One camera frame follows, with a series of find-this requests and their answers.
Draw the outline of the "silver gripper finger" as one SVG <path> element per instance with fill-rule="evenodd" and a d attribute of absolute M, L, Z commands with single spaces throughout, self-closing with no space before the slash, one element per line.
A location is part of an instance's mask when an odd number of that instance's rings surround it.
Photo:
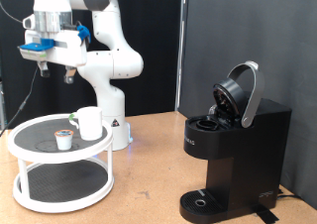
<path fill-rule="evenodd" d="M 38 61 L 38 67 L 41 72 L 41 77 L 50 77 L 51 73 L 48 68 L 48 64 L 45 61 Z"/>
<path fill-rule="evenodd" d="M 72 84 L 74 81 L 75 74 L 76 74 L 76 68 L 72 66 L 67 66 L 65 68 L 64 82 L 67 84 Z"/>

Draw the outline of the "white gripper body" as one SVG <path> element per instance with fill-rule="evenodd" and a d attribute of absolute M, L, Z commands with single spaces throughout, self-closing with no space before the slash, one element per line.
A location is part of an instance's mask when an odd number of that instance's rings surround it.
<path fill-rule="evenodd" d="M 78 67 L 87 62 L 86 44 L 78 36 L 77 31 L 39 33 L 27 30 L 25 59 Z"/>

